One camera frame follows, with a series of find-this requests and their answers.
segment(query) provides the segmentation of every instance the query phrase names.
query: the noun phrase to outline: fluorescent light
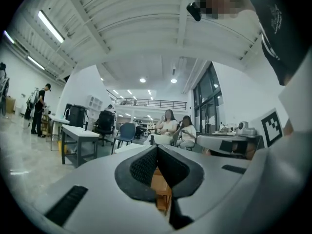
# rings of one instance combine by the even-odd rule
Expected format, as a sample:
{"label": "fluorescent light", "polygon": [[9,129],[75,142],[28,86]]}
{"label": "fluorescent light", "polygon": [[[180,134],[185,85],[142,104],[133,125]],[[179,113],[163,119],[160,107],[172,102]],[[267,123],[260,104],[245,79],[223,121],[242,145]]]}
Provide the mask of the fluorescent light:
{"label": "fluorescent light", "polygon": [[44,23],[44,25],[51,31],[51,33],[56,37],[56,39],[60,42],[64,42],[64,38],[57,32],[55,27],[50,23],[49,19],[43,14],[43,12],[40,10],[38,13],[38,17],[41,19],[41,21]]}
{"label": "fluorescent light", "polygon": [[13,41],[13,39],[10,37],[10,35],[9,35],[6,31],[4,31],[3,33],[5,34],[6,37],[8,37],[8,39],[10,40],[10,42],[14,44],[14,41]]}
{"label": "fluorescent light", "polygon": [[39,68],[45,70],[44,67],[42,67],[39,63],[37,63],[34,59],[32,59],[31,57],[28,57],[28,59],[30,59],[35,65],[37,65]]}

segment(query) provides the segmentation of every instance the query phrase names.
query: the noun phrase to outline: woman in white shirt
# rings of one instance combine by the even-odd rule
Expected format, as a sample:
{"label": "woman in white shirt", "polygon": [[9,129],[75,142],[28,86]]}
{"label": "woman in white shirt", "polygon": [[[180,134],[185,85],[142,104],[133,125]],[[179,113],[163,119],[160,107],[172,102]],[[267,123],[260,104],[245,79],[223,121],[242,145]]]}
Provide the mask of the woman in white shirt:
{"label": "woman in white shirt", "polygon": [[[178,122],[175,119],[172,110],[168,109],[161,120],[156,124],[157,133],[160,135],[154,135],[154,142],[156,144],[170,145],[173,142],[172,135],[176,132]],[[148,136],[144,145],[149,145],[151,136]]]}
{"label": "woman in white shirt", "polygon": [[179,138],[180,137],[181,139],[176,142],[176,147],[186,150],[187,147],[195,146],[196,130],[189,116],[183,117]]}

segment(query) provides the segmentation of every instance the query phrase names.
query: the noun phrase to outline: cardboard box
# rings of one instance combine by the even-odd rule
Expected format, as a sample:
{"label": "cardboard box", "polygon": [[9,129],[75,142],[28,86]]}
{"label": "cardboard box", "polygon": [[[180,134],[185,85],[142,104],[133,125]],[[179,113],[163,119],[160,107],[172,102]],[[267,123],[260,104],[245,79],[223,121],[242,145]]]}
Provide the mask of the cardboard box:
{"label": "cardboard box", "polygon": [[5,107],[6,107],[6,112],[8,114],[12,114],[14,112],[14,105],[15,105],[15,99],[13,99],[10,96],[6,97],[6,102],[5,102]]}

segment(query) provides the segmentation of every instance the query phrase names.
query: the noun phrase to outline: white pants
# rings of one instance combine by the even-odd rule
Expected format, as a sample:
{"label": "white pants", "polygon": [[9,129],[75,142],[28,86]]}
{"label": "white pants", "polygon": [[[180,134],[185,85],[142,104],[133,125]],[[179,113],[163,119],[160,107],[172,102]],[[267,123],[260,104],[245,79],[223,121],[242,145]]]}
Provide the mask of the white pants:
{"label": "white pants", "polygon": [[[144,145],[148,146],[151,145],[150,140],[151,140],[152,135],[149,135],[147,137],[147,140],[144,141]],[[159,144],[159,145],[170,145],[173,142],[173,139],[171,136],[168,135],[154,135],[154,144]]]}
{"label": "white pants", "polygon": [[183,141],[183,140],[180,139],[180,140],[178,140],[178,141],[176,142],[176,145],[175,145],[175,146],[176,146],[176,147],[180,147],[180,148],[186,150],[187,147],[194,147],[194,146],[195,146],[195,143],[192,142],[192,141],[190,141],[190,140],[188,140],[188,141]]}

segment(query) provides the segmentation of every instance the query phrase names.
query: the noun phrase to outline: floor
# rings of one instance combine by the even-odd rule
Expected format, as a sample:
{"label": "floor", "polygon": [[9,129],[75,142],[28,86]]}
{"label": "floor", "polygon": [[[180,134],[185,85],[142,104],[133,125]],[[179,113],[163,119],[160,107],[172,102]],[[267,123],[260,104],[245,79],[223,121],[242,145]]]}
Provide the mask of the floor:
{"label": "floor", "polygon": [[[30,204],[51,184],[70,173],[75,167],[65,159],[62,165],[61,155],[56,143],[50,151],[50,142],[30,134],[30,121],[16,115],[7,115],[10,119],[0,118],[0,172],[12,195]],[[133,143],[143,144],[145,137],[134,139]],[[111,143],[101,146],[98,143],[98,157],[111,154]],[[88,148],[91,143],[84,143]],[[196,146],[195,152],[201,152]]]}

